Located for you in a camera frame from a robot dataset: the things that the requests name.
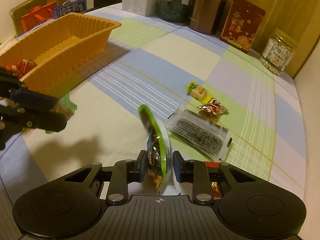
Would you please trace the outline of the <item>red gold foil snack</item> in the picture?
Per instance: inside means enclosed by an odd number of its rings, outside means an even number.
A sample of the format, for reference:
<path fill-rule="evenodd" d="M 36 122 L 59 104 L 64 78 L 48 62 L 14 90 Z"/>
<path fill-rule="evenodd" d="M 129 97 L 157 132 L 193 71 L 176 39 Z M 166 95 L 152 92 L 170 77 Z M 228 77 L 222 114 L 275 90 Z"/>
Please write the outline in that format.
<path fill-rule="evenodd" d="M 37 64 L 35 61 L 23 59 L 16 64 L 7 65 L 4 68 L 13 72 L 20 79 L 33 70 L 36 66 Z"/>

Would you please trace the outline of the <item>green brown snack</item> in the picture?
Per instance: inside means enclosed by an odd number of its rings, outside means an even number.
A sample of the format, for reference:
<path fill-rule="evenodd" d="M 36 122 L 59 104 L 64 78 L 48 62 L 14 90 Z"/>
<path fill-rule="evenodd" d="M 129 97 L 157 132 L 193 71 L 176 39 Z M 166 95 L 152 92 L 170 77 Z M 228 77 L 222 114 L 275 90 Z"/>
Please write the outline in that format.
<path fill-rule="evenodd" d="M 60 132 L 65 129 L 67 121 L 74 115 L 78 107 L 71 101 L 69 92 L 61 98 L 48 96 L 48 99 L 50 110 L 43 129 L 46 133 Z"/>

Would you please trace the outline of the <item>green silver snack pouch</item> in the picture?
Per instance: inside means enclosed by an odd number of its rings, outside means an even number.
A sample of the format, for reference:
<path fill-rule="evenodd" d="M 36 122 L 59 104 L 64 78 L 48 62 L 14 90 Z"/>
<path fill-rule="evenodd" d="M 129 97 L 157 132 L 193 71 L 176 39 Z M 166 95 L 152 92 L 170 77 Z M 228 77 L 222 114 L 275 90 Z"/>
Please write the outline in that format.
<path fill-rule="evenodd" d="M 164 123 L 155 118 L 147 105 L 141 105 L 138 113 L 149 135 L 146 144 L 148 175 L 152 177 L 153 185 L 158 194 L 179 195 L 181 191 L 175 185 L 171 143 Z"/>

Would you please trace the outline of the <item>clear black sesame bar packet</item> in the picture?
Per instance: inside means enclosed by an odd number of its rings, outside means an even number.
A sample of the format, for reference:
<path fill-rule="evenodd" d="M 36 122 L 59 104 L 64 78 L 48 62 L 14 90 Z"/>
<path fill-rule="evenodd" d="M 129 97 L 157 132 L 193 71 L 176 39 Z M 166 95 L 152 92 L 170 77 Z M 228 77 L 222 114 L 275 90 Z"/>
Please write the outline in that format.
<path fill-rule="evenodd" d="M 168 118 L 165 127 L 216 162 L 225 159 L 232 143 L 227 128 L 182 105 Z"/>

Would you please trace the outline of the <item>dark red foil candy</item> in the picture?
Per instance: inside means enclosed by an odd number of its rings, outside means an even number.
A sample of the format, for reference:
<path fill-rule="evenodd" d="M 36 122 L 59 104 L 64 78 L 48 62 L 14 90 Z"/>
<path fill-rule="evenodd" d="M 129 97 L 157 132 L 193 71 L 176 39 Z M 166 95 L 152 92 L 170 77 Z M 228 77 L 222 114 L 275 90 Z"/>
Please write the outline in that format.
<path fill-rule="evenodd" d="M 218 118 L 219 116 L 228 113 L 228 109 L 217 101 L 216 98 L 211 98 L 206 104 L 198 106 L 198 109 L 213 118 Z"/>

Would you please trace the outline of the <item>yellow green candy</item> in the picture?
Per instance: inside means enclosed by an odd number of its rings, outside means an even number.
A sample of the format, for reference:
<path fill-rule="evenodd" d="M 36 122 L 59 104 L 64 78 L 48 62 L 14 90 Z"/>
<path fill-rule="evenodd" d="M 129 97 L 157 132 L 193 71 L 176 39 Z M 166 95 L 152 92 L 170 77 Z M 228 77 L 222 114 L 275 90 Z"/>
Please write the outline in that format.
<path fill-rule="evenodd" d="M 202 104 L 207 104 L 213 98 L 213 95 L 208 92 L 204 87 L 197 84 L 195 81 L 191 81 L 186 88 L 187 94 Z"/>

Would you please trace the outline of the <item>orange plastic tray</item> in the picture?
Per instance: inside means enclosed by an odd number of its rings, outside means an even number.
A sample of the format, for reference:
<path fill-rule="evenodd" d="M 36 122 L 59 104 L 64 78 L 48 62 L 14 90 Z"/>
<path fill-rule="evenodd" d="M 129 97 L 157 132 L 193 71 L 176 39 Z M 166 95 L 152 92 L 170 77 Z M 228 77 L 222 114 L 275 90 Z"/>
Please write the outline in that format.
<path fill-rule="evenodd" d="M 1 54 L 1 66 L 33 60 L 21 78 L 30 90 L 60 98 L 108 64 L 112 30 L 120 22 L 70 13 L 35 29 Z"/>

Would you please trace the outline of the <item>olive paper bag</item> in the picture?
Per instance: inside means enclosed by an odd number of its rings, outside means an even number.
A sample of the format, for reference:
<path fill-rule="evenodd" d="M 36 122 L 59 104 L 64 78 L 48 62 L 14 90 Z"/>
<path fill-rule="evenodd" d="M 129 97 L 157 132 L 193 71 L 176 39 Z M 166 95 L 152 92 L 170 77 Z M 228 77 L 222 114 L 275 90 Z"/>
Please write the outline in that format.
<path fill-rule="evenodd" d="M 45 5 L 47 0 L 26 0 L 10 10 L 10 16 L 14 24 L 16 36 L 23 34 L 20 18 L 29 13 L 34 7 Z"/>

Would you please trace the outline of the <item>red gift bag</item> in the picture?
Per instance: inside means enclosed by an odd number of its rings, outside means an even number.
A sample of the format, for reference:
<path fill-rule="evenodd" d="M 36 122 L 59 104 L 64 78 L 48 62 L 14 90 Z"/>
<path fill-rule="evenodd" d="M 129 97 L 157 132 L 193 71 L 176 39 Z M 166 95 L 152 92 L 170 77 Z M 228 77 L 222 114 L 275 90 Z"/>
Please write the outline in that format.
<path fill-rule="evenodd" d="M 20 17 L 23 32 L 26 33 L 35 26 L 53 18 L 53 10 L 57 7 L 56 2 L 39 5 Z"/>

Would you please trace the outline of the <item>blue milk carton box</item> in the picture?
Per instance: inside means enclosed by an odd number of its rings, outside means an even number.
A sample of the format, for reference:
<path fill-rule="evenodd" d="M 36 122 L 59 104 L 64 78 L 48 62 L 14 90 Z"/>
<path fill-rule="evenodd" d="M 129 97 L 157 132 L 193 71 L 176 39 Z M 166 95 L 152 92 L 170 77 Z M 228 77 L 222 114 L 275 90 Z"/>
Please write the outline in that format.
<path fill-rule="evenodd" d="M 86 13 L 87 12 L 87 1 L 86 0 L 74 0 L 63 3 L 53 10 L 53 19 L 60 18 L 70 13 Z"/>

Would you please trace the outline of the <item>clear jar of nuts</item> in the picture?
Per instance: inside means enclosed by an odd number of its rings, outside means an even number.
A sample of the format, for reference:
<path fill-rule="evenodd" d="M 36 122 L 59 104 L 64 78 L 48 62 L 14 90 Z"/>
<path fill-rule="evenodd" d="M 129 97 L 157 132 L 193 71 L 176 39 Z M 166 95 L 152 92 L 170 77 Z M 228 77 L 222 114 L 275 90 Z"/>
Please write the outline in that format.
<path fill-rule="evenodd" d="M 274 75 L 280 76 L 295 54 L 297 42 L 276 28 L 259 57 L 262 65 Z"/>

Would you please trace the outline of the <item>red gold gift box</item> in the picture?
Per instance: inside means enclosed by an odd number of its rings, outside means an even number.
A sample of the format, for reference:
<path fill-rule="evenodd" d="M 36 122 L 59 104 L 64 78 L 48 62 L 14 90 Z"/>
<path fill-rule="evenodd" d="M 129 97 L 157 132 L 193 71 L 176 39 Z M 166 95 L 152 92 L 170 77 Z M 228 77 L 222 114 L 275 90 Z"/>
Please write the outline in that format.
<path fill-rule="evenodd" d="M 266 12 L 246 0 L 232 0 L 220 40 L 248 53 Z"/>

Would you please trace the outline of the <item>dark green glass jar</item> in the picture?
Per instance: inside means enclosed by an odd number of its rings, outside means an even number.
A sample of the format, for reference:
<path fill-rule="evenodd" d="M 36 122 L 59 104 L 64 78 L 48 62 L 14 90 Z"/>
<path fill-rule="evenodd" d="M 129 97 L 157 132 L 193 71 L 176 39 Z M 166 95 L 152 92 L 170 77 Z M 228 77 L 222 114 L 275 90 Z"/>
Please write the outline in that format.
<path fill-rule="evenodd" d="M 158 0 L 157 15 L 164 21 L 185 23 L 191 12 L 191 4 L 192 0 Z"/>

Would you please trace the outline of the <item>brown metal canister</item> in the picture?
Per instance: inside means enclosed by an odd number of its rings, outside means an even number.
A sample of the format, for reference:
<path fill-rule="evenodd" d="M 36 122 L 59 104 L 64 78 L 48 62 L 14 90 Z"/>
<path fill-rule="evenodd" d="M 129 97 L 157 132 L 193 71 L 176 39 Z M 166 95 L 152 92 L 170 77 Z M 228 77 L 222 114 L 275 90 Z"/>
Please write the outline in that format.
<path fill-rule="evenodd" d="M 217 32 L 227 0 L 193 0 L 188 27 L 206 35 Z"/>

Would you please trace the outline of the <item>wooden wall panel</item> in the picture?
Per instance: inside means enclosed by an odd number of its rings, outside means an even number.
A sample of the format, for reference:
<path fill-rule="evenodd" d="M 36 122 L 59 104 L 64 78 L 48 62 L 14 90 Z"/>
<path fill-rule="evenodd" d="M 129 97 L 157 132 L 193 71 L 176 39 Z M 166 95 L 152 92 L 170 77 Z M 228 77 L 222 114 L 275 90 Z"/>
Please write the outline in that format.
<path fill-rule="evenodd" d="M 286 68 L 295 77 L 319 40 L 319 0 L 247 0 L 265 10 L 252 48 L 262 52 L 275 28 L 293 38 L 298 46 Z M 232 0 L 227 0 L 227 15 Z"/>

